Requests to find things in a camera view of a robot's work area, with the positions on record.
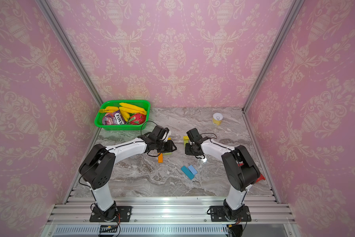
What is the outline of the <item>light blue block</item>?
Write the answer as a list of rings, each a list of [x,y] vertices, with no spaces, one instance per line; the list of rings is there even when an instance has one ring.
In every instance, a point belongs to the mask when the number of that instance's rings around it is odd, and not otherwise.
[[[197,172],[197,170],[192,166],[192,165],[190,165],[189,167],[188,167],[188,169],[190,170],[190,172],[193,174],[193,175],[196,175],[198,172]]]

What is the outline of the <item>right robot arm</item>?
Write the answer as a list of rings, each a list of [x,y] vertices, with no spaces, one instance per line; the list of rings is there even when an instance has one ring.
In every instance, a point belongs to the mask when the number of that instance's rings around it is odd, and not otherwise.
[[[226,146],[203,136],[196,128],[187,132],[189,142],[185,154],[197,159],[213,157],[220,160],[230,183],[230,190],[222,206],[210,206],[208,214],[213,222],[234,221],[236,224],[250,222],[249,207],[245,205],[246,195],[261,177],[261,172],[243,145]]]

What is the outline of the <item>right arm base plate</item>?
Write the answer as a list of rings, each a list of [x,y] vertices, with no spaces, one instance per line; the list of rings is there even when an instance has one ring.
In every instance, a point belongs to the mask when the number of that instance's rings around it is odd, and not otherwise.
[[[242,206],[237,210],[231,210],[226,206],[210,206],[207,214],[212,222],[250,222],[252,221],[248,206]]]

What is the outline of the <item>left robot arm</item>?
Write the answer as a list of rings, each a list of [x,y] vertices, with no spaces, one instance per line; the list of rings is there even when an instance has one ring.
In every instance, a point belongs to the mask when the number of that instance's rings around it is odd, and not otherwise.
[[[132,215],[131,206],[118,207],[111,195],[108,182],[113,168],[127,158],[156,151],[158,155],[172,153],[177,147],[169,139],[168,128],[156,125],[152,132],[112,146],[94,145],[79,167],[83,186],[89,187],[94,203],[91,205],[90,222],[129,222]]]

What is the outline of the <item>orange block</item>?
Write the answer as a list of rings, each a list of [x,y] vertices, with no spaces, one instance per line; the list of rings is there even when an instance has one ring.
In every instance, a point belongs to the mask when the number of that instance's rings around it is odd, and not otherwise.
[[[163,154],[158,155],[158,163],[163,163]]]

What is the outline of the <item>teal block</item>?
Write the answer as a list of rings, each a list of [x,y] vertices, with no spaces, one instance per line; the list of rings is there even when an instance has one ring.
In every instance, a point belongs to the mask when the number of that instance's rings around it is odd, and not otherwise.
[[[183,166],[181,168],[181,171],[190,179],[192,180],[194,178],[194,174],[186,167],[186,166]]]

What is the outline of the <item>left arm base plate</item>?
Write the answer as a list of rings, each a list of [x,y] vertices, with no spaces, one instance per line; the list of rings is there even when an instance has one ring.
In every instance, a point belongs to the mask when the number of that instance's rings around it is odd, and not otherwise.
[[[89,221],[127,223],[130,222],[132,209],[132,206],[117,206],[116,210],[112,208],[107,210],[106,212],[103,212],[95,206],[92,210]]]

